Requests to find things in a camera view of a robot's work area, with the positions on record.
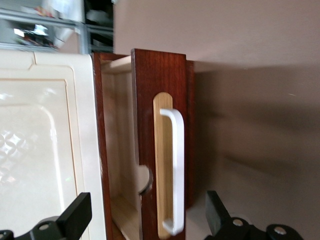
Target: light wood inlay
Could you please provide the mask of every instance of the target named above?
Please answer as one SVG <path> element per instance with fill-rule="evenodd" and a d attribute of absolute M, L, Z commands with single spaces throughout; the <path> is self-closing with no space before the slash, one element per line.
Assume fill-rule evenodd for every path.
<path fill-rule="evenodd" d="M 160 109 L 172 108 L 173 98 L 169 93 L 161 92 L 154 97 L 156 206 L 160 239 L 170 237 L 170 234 L 163 227 L 163 221 L 173 218 L 172 123 L 167 116 L 160 115 Z"/>
<path fill-rule="evenodd" d="M 111 199 L 111 214 L 126 240 L 140 240 L 139 212 L 124 197 Z"/>
<path fill-rule="evenodd" d="M 131 56 L 126 56 L 101 65 L 101 72 L 106 74 L 119 74 L 131 72 Z"/>

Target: wall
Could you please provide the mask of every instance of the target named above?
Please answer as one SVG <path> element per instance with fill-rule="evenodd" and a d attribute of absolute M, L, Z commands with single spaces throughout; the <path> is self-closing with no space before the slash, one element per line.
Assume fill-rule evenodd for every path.
<path fill-rule="evenodd" d="M 187 236 L 210 230 L 205 190 L 258 228 L 320 238 L 320 2 L 120 0 L 114 47 L 196 63 L 196 202 Z"/>

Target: wooden drawer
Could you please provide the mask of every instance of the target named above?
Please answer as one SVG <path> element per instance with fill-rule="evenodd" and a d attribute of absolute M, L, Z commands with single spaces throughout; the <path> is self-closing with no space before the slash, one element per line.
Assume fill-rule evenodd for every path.
<path fill-rule="evenodd" d="M 172 235 L 163 221 L 193 201 L 193 62 L 183 54 L 133 49 L 131 56 L 94 53 L 93 63 L 108 240 L 112 220 L 130 240 L 184 240 L 185 228 Z M 175 129 L 157 108 L 176 109 L 184 121 L 184 201 L 175 206 Z"/>

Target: drawer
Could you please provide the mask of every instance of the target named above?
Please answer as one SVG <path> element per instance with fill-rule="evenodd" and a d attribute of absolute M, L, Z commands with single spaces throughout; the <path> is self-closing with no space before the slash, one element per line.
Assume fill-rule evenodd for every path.
<path fill-rule="evenodd" d="M 23 235 L 90 192 L 93 217 L 81 239 L 105 240 L 90 56 L 0 56 L 0 230 Z"/>
<path fill-rule="evenodd" d="M 113 239 L 113 221 L 130 240 L 185 239 L 193 195 L 193 62 L 133 49 L 131 56 L 94 53 L 93 63 L 107 238 Z"/>

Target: white plastic handle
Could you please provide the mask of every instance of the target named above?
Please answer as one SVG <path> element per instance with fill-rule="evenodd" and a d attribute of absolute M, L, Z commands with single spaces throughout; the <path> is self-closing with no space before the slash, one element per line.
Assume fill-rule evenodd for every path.
<path fill-rule="evenodd" d="M 172 123 L 172 167 L 173 167 L 173 219 L 162 225 L 172 236 L 181 233 L 185 226 L 185 126 L 181 113 L 176 109 L 160 109 L 162 116 Z"/>

